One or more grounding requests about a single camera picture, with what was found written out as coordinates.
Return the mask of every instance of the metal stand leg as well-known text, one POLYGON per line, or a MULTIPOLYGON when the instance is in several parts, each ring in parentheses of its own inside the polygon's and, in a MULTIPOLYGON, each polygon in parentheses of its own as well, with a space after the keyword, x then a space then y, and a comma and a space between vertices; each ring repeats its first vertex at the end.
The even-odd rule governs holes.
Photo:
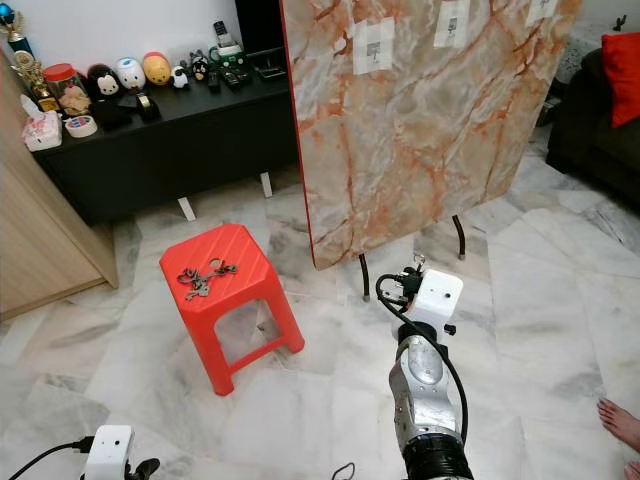
POLYGON ((187 197, 180 197, 178 199, 178 203, 180 204, 180 208, 182 209, 182 213, 184 213, 185 218, 188 222, 193 222, 196 219, 196 214, 193 213, 193 209, 191 208, 191 204, 189 203, 189 199, 187 197))
POLYGON ((464 260, 465 251, 466 251, 466 243, 464 239, 464 230, 462 229, 462 224, 460 223, 460 219, 457 215, 451 217, 453 219, 453 224, 456 226, 456 230, 458 231, 458 239, 460 240, 460 252, 458 253, 458 258, 460 260, 464 260))
POLYGON ((362 283, 364 284, 364 293, 362 299, 368 302, 371 297, 369 296, 369 269, 367 268, 367 260, 364 258, 364 253, 358 255, 360 259, 360 268, 362 268, 362 283))

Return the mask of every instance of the keys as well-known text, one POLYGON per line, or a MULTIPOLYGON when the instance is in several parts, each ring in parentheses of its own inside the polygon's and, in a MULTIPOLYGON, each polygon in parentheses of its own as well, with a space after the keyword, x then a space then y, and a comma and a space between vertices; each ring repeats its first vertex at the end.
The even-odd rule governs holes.
POLYGON ((235 274, 238 271, 236 265, 225 265, 224 260, 220 258, 214 258, 209 262, 209 266, 214 270, 207 275, 201 277, 197 268, 185 268, 180 275, 178 275, 178 281, 184 284, 191 284, 192 290, 187 293, 186 299, 188 301, 193 300, 195 297, 206 297, 209 295, 208 281, 212 277, 223 277, 230 274, 235 274))
POLYGON ((196 295, 200 297, 206 297, 207 295, 209 295, 209 285, 203 285, 200 288, 191 290, 189 293, 187 293, 187 300, 193 300, 193 297, 195 297, 196 295))

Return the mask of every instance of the white wall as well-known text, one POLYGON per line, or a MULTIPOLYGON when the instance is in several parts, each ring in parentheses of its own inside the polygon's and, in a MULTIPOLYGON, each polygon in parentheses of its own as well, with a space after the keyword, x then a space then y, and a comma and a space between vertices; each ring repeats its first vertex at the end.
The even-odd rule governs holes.
MULTIPOLYGON (((125 56, 142 61, 160 51, 172 64, 189 50, 213 45, 213 22, 223 20, 240 41, 234 0, 7 0, 25 17, 24 34, 43 65, 71 63, 86 71, 125 56)), ((0 42, 11 52, 6 36, 0 42)))
POLYGON ((616 18, 627 15, 623 32, 640 31, 640 0, 582 0, 583 20, 615 25, 616 18))

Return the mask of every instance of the red cushion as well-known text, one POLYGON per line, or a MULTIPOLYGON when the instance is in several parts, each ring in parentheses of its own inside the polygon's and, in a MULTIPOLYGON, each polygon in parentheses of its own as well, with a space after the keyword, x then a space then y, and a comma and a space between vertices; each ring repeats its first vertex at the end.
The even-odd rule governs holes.
POLYGON ((615 128, 640 117, 640 33, 603 35, 602 63, 613 89, 615 128))

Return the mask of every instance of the key ring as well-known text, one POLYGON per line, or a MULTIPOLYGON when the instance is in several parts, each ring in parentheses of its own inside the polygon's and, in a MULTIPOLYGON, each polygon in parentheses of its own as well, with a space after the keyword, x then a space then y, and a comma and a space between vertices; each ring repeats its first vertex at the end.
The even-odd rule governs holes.
POLYGON ((192 283, 198 278, 198 269, 185 268, 184 271, 178 275, 178 281, 180 283, 192 283))

